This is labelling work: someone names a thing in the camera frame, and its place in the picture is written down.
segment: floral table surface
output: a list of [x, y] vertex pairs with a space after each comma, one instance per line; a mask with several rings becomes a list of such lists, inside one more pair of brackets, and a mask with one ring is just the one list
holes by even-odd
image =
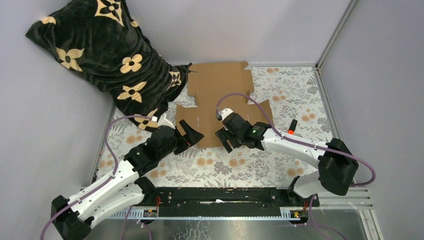
[[[269, 100], [276, 127], [287, 131], [292, 119], [298, 124], [297, 136], [329, 142], [330, 125], [324, 110], [311, 67], [250, 67], [255, 91], [251, 97], [258, 102]], [[167, 118], [175, 123], [176, 104], [195, 107], [187, 86], [169, 104]], [[113, 118], [122, 117], [118, 110]], [[144, 142], [149, 132], [138, 129], [129, 120], [115, 123], [108, 141], [122, 160], [128, 151]], [[99, 156], [97, 177], [113, 169], [111, 154], [103, 147]], [[241, 147], [231, 153], [223, 147], [191, 147], [180, 155], [162, 159], [146, 176], [156, 187], [287, 187], [297, 175], [314, 172], [307, 163], [277, 152]]]

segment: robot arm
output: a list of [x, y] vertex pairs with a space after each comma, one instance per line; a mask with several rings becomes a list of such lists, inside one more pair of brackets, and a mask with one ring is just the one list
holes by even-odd
[[263, 151], [284, 153], [318, 169], [313, 173], [294, 178], [287, 190], [292, 202], [302, 202], [313, 194], [323, 192], [331, 192], [339, 196], [346, 195], [358, 169], [358, 163], [344, 156], [316, 149], [316, 146], [321, 146], [350, 154], [341, 140], [333, 138], [331, 142], [322, 142], [295, 135], [288, 137], [315, 147], [298, 144], [284, 139], [288, 133], [279, 131], [281, 133], [279, 136], [269, 124], [262, 122], [251, 125], [229, 108], [220, 111], [218, 119], [222, 120], [224, 127], [216, 132], [216, 136], [227, 152], [232, 151], [231, 146], [238, 148], [245, 145]]
[[155, 187], [143, 176], [156, 168], [167, 155], [180, 154], [204, 137], [184, 120], [180, 124], [186, 133], [184, 136], [165, 117], [160, 119], [159, 127], [150, 138], [132, 148], [115, 171], [69, 198], [62, 195], [56, 197], [51, 203], [51, 216], [78, 201], [53, 222], [62, 238], [84, 239], [92, 228], [114, 213], [132, 205], [154, 202], [154, 196], [150, 193]]

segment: gray wall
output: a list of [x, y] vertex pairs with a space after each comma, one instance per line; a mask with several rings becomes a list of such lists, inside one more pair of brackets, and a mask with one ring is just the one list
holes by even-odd
[[[25, 38], [67, 0], [17, 0], [0, 14], [0, 239], [39, 239], [50, 204], [88, 183], [112, 106]], [[46, 240], [60, 239], [54, 227]]]
[[344, 141], [377, 171], [368, 189], [386, 240], [424, 235], [423, 13], [422, 0], [359, 1], [322, 67]]
[[127, 0], [170, 63], [315, 63], [349, 0]]

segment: cardboard sheet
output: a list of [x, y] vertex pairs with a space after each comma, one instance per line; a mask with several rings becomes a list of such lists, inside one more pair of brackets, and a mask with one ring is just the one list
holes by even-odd
[[[196, 131], [204, 134], [204, 138], [197, 144], [199, 148], [222, 147], [215, 132], [223, 127], [222, 122], [216, 119], [218, 101], [231, 93], [250, 95], [254, 85], [252, 72], [246, 70], [248, 63], [221, 62], [201, 63], [190, 66], [188, 74], [188, 95], [193, 96], [198, 107], [176, 106], [176, 122], [185, 120]], [[256, 122], [267, 123], [261, 110], [254, 104], [247, 104], [248, 99], [243, 96], [227, 97], [219, 109], [231, 108], [240, 114], [252, 125]], [[270, 102], [263, 101], [260, 105], [272, 120]]]

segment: black cloth with flower pattern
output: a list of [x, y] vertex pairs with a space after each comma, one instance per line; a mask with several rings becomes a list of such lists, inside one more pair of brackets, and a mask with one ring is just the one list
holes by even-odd
[[[188, 65], [171, 66], [153, 49], [125, 0], [72, 0], [35, 22], [26, 37], [110, 93], [126, 116], [159, 117], [187, 82]], [[156, 127], [143, 118], [131, 121], [148, 131]]]

